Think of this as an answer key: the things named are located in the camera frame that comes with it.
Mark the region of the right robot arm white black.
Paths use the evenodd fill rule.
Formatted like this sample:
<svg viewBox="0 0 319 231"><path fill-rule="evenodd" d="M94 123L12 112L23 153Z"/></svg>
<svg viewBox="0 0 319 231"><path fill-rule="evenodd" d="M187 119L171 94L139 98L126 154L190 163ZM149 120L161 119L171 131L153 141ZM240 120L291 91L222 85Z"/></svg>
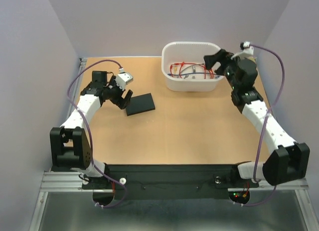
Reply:
<svg viewBox="0 0 319 231"><path fill-rule="evenodd" d="M306 175L310 148L306 143L298 143L288 135L267 107L254 84L258 75L257 65L250 59L252 52L244 49L241 53L230 53L220 49L213 55L203 57L206 68L216 63L215 71L224 76L232 88L231 99L234 106L245 116L260 134L259 144L266 143L270 156L265 162L244 162L237 164L229 174L234 186L241 186L248 179L267 181L276 186L303 179Z"/></svg>

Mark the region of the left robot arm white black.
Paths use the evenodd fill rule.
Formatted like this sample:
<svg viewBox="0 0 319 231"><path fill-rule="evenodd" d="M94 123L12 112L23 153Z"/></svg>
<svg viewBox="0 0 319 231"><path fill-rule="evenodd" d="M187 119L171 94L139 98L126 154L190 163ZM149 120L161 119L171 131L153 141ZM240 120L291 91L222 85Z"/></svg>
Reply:
<svg viewBox="0 0 319 231"><path fill-rule="evenodd" d="M133 94L132 90L126 90L126 85L133 81L130 73L121 69L109 79L107 75L106 71L92 72L92 80L80 93L78 104L69 118L60 127L52 128L49 134L53 165L94 178L99 188L108 187L111 176L107 165L93 158L89 122L105 101L123 110Z"/></svg>

